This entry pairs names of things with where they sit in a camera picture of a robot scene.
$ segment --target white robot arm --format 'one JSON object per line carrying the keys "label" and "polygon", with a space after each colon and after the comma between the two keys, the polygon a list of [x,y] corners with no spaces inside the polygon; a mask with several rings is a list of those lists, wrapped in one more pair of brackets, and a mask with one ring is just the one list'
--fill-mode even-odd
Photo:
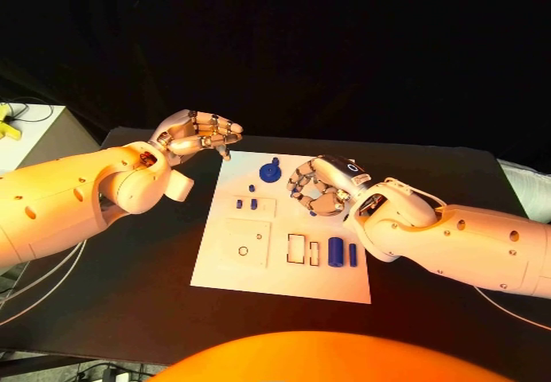
{"label": "white robot arm", "polygon": [[[308,182],[319,199],[302,194]],[[331,216],[351,203],[345,226],[383,261],[409,257],[433,273],[490,290],[551,298],[551,227],[507,213],[446,203],[357,163],[322,155],[293,173],[293,197]],[[420,197],[441,205],[438,208]]]}
{"label": "white robot arm", "polygon": [[94,236],[129,214],[146,212],[164,194],[184,201],[194,186],[172,166],[242,140],[242,125],[184,110],[149,142],[22,168],[0,176],[0,267],[51,255]]}

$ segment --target blue object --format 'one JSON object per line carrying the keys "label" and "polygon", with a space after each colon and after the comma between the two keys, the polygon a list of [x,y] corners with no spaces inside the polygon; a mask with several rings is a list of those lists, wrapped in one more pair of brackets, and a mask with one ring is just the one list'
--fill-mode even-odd
{"label": "blue object", "polygon": [[330,266],[343,267],[345,265],[345,243],[343,238],[330,239]]}
{"label": "blue object", "polygon": [[358,266],[358,256],[357,256],[357,245],[350,244],[348,245],[348,253],[351,254],[351,267]]}
{"label": "blue object", "polygon": [[282,178],[282,169],[279,168],[279,159],[275,158],[272,163],[268,163],[260,170],[262,180],[266,183],[275,183]]}

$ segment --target black table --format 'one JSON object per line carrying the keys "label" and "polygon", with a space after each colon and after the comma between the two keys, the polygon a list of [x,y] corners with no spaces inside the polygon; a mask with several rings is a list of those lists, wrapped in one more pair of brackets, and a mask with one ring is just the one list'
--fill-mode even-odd
{"label": "black table", "polygon": [[[151,131],[122,128],[105,145],[149,136]],[[526,215],[498,162],[478,150],[262,137],[246,137],[234,149],[343,154],[376,180],[396,177],[449,203]],[[149,212],[126,217],[92,238],[63,287],[0,327],[2,348],[172,364],[242,337],[330,330],[422,345],[516,379],[550,375],[551,333],[508,316],[472,286],[433,275],[407,259],[383,263],[368,255],[373,305],[191,286],[220,166],[216,152],[195,155],[180,168],[195,179],[188,200],[164,198]],[[32,262],[24,285],[61,256]],[[44,295],[63,274],[6,304],[2,317]],[[500,292],[493,296],[521,313],[551,311],[549,300]]]}

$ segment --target robotic hand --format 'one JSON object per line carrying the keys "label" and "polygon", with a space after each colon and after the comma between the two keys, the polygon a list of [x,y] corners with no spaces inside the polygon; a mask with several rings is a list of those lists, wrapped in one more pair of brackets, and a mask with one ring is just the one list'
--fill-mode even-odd
{"label": "robotic hand", "polygon": [[204,149],[230,160],[243,127],[218,115],[184,110],[149,142],[61,158],[0,176],[0,267],[51,255],[94,236],[164,194],[184,201],[194,186],[172,166]]}
{"label": "robotic hand", "polygon": [[[314,180],[319,199],[302,194]],[[345,226],[383,261],[409,257],[433,273],[490,290],[551,298],[551,226],[518,216],[448,205],[387,178],[374,183],[345,158],[322,155],[302,165],[288,184],[318,215],[351,211]],[[433,208],[420,197],[441,206]]]}

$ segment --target black background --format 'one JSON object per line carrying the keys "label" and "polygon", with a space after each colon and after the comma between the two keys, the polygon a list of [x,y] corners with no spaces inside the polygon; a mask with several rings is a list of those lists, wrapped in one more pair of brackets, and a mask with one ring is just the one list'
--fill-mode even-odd
{"label": "black background", "polygon": [[549,8],[530,2],[5,2],[4,96],[102,141],[213,111],[265,136],[469,146],[551,172]]}
{"label": "black background", "polygon": [[[151,134],[118,129],[106,145]],[[374,179],[392,175],[449,203],[523,215],[500,164],[477,150],[265,137],[244,139],[234,149],[351,155]],[[260,333],[328,330],[422,345],[516,380],[547,380],[550,332],[508,316],[472,286],[405,258],[384,263],[368,255],[371,305],[190,286],[221,161],[217,152],[198,153],[178,167],[195,179],[187,201],[164,197],[145,214],[120,219],[89,240],[61,288],[0,327],[4,348],[172,364]],[[31,262],[22,285],[60,261],[54,255]],[[0,320],[44,296],[67,268],[6,304]],[[514,312],[551,325],[550,300],[488,294]]]}

